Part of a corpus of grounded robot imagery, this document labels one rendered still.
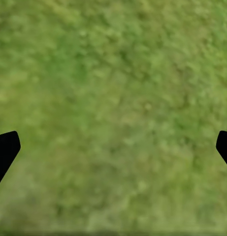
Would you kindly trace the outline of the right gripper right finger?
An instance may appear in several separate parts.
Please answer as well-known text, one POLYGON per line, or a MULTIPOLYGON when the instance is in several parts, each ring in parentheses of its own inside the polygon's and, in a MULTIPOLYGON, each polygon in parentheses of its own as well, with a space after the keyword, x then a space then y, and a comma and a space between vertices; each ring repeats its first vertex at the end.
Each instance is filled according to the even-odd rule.
POLYGON ((227 163, 227 132, 220 131, 217 139, 216 149, 227 163))

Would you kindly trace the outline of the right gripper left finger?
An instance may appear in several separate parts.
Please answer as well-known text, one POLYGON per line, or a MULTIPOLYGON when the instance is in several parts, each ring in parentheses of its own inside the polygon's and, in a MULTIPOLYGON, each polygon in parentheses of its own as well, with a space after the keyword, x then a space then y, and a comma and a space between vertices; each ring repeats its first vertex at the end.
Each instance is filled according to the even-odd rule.
POLYGON ((0 182, 21 149, 17 131, 0 135, 0 182))

